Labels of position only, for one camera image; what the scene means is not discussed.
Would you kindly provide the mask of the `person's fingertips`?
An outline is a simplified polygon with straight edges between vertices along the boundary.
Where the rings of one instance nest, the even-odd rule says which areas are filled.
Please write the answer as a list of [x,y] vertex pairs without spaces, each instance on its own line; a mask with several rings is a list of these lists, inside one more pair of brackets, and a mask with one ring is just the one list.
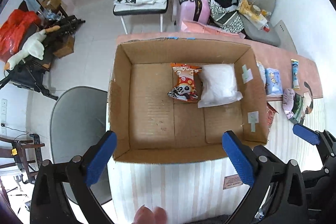
[[155,207],[150,210],[145,205],[141,206],[135,213],[133,223],[136,224],[167,224],[168,217],[165,209]]

